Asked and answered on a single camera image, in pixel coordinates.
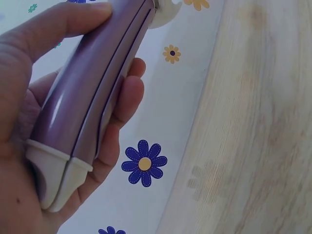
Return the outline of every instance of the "fingernail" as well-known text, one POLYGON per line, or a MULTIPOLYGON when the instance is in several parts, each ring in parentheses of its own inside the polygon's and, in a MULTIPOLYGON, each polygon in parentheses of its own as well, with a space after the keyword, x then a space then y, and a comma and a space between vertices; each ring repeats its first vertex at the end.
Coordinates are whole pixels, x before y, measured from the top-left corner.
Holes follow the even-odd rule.
POLYGON ((112 4, 108 1, 91 3, 92 7, 104 11, 105 13, 112 11, 112 4))

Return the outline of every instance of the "white plastic cap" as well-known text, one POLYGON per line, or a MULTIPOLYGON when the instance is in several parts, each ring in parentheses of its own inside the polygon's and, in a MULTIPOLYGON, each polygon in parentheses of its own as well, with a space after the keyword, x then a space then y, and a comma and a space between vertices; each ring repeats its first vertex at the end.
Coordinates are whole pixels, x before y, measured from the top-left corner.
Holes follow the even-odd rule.
POLYGON ((149 29, 159 28, 169 23, 176 17, 181 9, 182 2, 174 4, 172 0, 154 0, 156 14, 149 29))
POLYGON ((36 170, 41 208, 57 212, 85 182, 93 167, 37 141, 28 140, 27 144, 26 158, 36 170))

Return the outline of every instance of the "epilator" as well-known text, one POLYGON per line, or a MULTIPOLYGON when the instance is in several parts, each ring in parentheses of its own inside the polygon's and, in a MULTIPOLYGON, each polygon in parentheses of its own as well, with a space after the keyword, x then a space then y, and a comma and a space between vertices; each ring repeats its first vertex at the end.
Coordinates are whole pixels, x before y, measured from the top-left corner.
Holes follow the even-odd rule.
POLYGON ((57 76, 27 141, 41 207, 59 211, 85 182, 119 91, 148 28, 170 22, 181 3, 113 0, 111 18, 81 42, 57 76))

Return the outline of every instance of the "wooden table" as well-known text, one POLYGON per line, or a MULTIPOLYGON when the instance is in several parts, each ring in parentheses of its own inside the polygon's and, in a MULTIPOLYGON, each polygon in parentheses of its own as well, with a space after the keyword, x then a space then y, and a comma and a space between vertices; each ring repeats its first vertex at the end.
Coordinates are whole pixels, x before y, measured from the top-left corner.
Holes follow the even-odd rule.
POLYGON ((157 234, 308 233, 312 0, 226 0, 157 234))

